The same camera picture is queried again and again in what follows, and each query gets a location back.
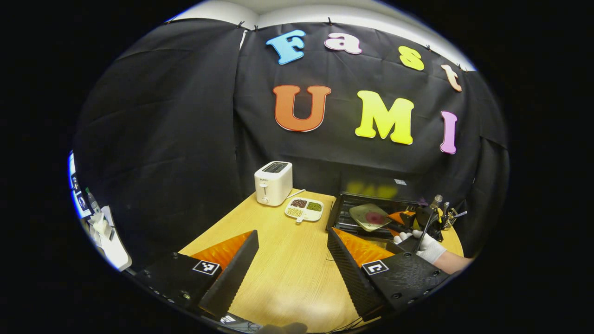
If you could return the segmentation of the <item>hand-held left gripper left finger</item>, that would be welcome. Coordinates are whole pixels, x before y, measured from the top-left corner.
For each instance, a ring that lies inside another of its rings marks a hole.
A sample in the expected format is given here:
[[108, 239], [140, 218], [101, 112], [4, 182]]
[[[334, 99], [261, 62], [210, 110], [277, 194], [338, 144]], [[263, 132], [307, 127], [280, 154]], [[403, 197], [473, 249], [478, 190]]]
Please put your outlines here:
[[141, 270], [136, 281], [184, 311], [210, 319], [227, 314], [259, 249], [251, 230], [191, 256], [172, 252]]

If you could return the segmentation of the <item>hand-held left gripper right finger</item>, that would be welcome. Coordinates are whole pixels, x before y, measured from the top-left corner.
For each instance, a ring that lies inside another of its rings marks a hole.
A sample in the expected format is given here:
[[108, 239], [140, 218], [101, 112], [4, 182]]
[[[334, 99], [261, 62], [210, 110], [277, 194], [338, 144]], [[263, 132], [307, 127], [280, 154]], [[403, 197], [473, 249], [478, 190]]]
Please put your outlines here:
[[451, 275], [413, 253], [414, 238], [383, 249], [331, 228], [327, 245], [363, 321], [403, 313], [451, 279]]

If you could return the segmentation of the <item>black electric oven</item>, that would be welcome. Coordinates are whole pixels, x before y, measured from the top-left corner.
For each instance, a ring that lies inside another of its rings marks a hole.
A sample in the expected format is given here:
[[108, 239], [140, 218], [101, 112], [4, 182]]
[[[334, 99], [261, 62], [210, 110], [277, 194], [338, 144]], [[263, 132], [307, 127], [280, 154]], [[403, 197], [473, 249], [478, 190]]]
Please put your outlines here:
[[387, 214], [392, 214], [405, 210], [414, 211], [416, 207], [426, 206], [427, 202], [422, 195], [421, 186], [413, 180], [370, 173], [344, 173], [340, 192], [329, 212], [326, 231], [335, 228], [367, 240], [386, 241], [393, 237], [388, 230], [389, 226], [404, 228], [392, 221], [373, 232], [363, 230], [349, 214], [350, 208], [363, 204], [378, 205]]

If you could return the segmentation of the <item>cream square plate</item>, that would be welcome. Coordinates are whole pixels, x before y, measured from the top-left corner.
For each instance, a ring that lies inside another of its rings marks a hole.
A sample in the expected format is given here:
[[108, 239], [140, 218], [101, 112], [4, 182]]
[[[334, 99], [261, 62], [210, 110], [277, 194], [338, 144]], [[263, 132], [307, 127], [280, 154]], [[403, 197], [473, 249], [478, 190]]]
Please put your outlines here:
[[[378, 212], [380, 214], [384, 214], [386, 216], [385, 224], [384, 225], [369, 225], [369, 224], [367, 224], [367, 221], [365, 220], [365, 215], [367, 212]], [[358, 225], [363, 230], [368, 231], [368, 232], [376, 231], [376, 230], [378, 230], [392, 222], [392, 220], [387, 217], [388, 214], [382, 208], [380, 208], [378, 205], [375, 205], [375, 204], [363, 204], [363, 205], [352, 207], [349, 209], [349, 214], [350, 214], [350, 217], [355, 222], [357, 222]]]

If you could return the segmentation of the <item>white divided bean dish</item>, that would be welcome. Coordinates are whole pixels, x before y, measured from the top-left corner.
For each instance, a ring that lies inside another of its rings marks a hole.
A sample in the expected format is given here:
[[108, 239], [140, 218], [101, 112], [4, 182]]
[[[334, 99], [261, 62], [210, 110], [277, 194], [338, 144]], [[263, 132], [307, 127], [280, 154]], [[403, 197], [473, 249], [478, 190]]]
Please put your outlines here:
[[316, 199], [295, 197], [288, 202], [284, 213], [294, 218], [297, 223], [304, 221], [316, 222], [320, 220], [324, 211], [324, 203]]

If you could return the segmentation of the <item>white toaster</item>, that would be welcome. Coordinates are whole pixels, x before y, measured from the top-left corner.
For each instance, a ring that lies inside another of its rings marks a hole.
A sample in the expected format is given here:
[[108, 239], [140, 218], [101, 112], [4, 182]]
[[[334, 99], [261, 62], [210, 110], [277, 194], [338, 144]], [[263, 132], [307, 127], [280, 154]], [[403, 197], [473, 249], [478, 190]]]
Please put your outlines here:
[[266, 206], [280, 206], [293, 189], [293, 164], [270, 161], [254, 173], [255, 198]]

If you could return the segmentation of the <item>white side table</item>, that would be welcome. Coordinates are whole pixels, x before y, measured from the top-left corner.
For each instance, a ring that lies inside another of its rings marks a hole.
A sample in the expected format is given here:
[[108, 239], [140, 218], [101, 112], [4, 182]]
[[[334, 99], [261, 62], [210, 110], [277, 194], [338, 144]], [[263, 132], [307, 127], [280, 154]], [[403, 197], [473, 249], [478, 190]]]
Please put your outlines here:
[[95, 213], [89, 218], [88, 224], [91, 238], [112, 267], [118, 271], [129, 268], [132, 258], [120, 239], [110, 207], [102, 207], [100, 213]]

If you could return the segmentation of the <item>black backdrop cloth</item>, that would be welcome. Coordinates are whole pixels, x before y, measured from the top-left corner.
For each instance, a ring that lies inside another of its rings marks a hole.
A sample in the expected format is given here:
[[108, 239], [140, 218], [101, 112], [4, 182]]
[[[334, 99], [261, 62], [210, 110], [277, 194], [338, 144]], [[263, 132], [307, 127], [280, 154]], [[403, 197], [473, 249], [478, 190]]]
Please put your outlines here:
[[161, 25], [106, 70], [81, 112], [78, 182], [110, 206], [131, 268], [178, 251], [293, 164], [293, 186], [338, 195], [400, 179], [441, 194], [473, 257], [510, 176], [504, 114], [481, 74], [375, 28], [224, 21]]

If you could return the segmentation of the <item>green plastic bottle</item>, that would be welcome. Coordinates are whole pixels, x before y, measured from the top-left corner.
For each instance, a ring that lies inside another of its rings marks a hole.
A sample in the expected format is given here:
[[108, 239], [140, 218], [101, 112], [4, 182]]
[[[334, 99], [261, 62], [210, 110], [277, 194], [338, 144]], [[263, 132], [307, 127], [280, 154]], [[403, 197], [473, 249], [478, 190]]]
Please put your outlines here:
[[88, 201], [89, 201], [89, 204], [90, 204], [90, 207], [91, 207], [93, 213], [99, 214], [101, 212], [101, 207], [100, 207], [100, 205], [98, 205], [97, 199], [92, 194], [92, 192], [89, 190], [89, 188], [85, 188], [85, 192], [87, 194]]

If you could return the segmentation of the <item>computer monitor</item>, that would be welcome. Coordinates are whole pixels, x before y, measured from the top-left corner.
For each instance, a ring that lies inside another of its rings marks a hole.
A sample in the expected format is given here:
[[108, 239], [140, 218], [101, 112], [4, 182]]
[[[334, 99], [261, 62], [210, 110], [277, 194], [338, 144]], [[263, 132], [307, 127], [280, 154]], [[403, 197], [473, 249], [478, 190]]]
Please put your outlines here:
[[74, 152], [71, 150], [68, 154], [67, 172], [69, 188], [71, 192], [71, 199], [79, 219], [88, 218], [91, 215], [91, 210], [87, 203], [87, 195], [85, 190], [81, 188], [78, 182], [76, 163], [74, 160]]

